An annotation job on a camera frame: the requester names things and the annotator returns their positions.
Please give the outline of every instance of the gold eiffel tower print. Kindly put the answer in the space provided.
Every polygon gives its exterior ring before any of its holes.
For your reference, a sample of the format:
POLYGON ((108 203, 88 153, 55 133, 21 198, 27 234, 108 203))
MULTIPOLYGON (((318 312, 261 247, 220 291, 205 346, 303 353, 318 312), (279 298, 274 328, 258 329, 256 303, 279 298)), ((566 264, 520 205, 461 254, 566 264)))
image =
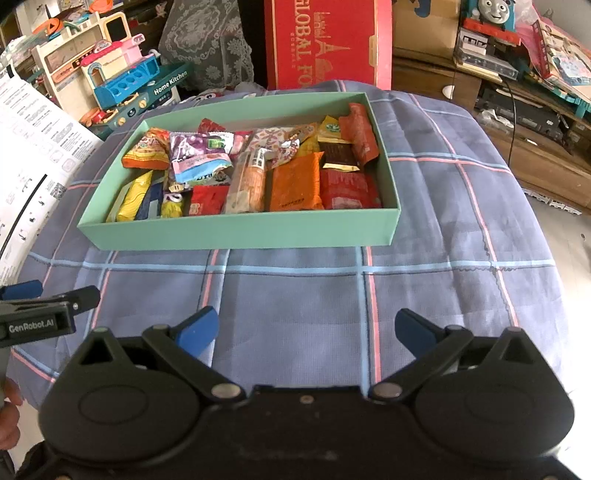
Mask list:
POLYGON ((324 55, 325 53, 329 53, 331 51, 351 50, 349 47, 338 47, 336 45, 326 43, 322 40, 316 40, 316 43, 320 46, 320 51, 316 54, 317 57, 320 57, 321 55, 324 55))

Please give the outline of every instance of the white floor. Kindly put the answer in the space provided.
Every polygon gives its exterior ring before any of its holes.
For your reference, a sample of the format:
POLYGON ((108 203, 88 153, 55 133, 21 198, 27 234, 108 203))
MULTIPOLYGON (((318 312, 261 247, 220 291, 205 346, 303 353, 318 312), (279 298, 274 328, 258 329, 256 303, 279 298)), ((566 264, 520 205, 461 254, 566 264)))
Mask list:
MULTIPOLYGON (((591 478, 591 467, 586 465, 587 452, 584 448, 586 426, 591 426, 591 408, 583 408, 579 399, 591 398, 588 385, 581 382, 589 376, 585 366, 585 348, 591 338, 589 306, 591 305, 591 216, 576 216, 563 210, 528 199, 540 222, 563 280, 567 313, 570 318, 570 337, 575 339, 569 354, 575 365, 582 367, 577 378, 565 379, 565 386, 574 401, 577 424, 565 441, 566 448, 560 452, 560 459, 581 478, 591 478)), ((25 405, 21 409, 21 441, 11 451, 15 464, 20 465, 30 446, 41 441, 37 427, 37 412, 25 405)))

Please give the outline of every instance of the lace cloth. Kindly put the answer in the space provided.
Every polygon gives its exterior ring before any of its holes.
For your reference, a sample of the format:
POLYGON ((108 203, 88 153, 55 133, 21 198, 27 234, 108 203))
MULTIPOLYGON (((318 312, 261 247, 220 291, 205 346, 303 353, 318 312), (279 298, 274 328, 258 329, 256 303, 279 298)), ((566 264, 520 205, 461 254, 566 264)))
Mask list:
POLYGON ((252 82, 252 49, 242 33, 237 0, 174 0, 159 46, 163 63, 189 61, 189 89, 252 82))

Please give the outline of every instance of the screw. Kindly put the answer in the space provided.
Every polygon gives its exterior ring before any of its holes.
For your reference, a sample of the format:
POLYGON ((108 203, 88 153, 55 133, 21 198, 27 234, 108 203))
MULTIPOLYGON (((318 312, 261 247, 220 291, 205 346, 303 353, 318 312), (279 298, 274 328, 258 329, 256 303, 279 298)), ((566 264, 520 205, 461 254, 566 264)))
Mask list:
POLYGON ((222 400, 236 398, 241 392, 242 389, 233 383, 220 383, 212 388, 212 395, 222 400))
POLYGON ((379 383, 374 387, 374 395, 380 398, 398 398, 402 395, 402 387, 396 383, 379 383))

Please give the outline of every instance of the finger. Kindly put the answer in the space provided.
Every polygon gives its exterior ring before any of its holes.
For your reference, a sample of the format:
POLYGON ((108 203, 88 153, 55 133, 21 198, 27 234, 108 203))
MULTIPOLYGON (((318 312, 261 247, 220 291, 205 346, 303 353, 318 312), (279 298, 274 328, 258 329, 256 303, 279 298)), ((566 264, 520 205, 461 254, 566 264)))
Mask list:
POLYGON ((10 437, 12 432, 17 429, 18 419, 21 414, 18 408, 10 402, 4 404, 0 410, 0 443, 10 437))
POLYGON ((6 383, 4 384, 4 395, 11 403, 18 405, 19 407, 22 405, 21 389, 18 388, 17 383, 10 378, 7 378, 6 383))
POLYGON ((17 446, 21 439, 21 431, 19 429, 13 430, 12 433, 3 442, 0 442, 0 450, 10 450, 17 446))

